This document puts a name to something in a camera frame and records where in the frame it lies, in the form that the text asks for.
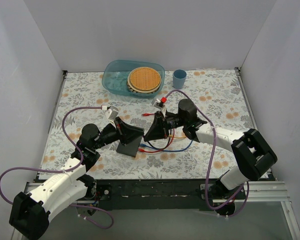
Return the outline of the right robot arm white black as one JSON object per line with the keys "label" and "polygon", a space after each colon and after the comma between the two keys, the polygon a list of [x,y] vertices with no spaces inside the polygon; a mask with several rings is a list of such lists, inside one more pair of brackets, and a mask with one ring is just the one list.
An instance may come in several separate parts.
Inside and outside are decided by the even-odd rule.
{"label": "right robot arm white black", "polygon": [[152,101],[158,111],[143,138],[145,142],[166,139],[170,130],[181,127],[189,140],[216,144],[234,154],[237,166],[224,173],[209,187],[210,196],[229,198],[235,188],[247,181],[258,181],[277,162],[276,154],[258,130],[251,128],[240,132],[212,127],[197,116],[198,109],[190,99],[178,102],[177,113],[168,112],[165,102],[164,97]]}

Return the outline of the black network switch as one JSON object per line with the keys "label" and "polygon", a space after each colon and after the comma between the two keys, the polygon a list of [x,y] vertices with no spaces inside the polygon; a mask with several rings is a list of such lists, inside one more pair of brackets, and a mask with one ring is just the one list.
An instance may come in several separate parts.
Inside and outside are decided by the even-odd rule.
{"label": "black network switch", "polygon": [[140,136],[126,145],[122,145],[120,142],[116,149],[116,152],[119,154],[125,155],[125,156],[135,158],[138,153],[138,149],[139,149],[142,138],[143,137]]}

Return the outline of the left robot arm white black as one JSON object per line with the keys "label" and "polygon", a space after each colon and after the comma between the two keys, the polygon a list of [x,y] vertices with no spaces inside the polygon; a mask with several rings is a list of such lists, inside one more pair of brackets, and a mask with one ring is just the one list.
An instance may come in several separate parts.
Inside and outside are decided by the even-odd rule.
{"label": "left robot arm white black", "polygon": [[78,199],[91,200],[97,193],[96,180],[87,174],[100,158],[98,149],[119,141],[125,146],[144,135],[144,129],[129,125],[119,117],[103,130],[87,124],[60,173],[13,200],[9,223],[29,240],[38,240],[50,221]]}

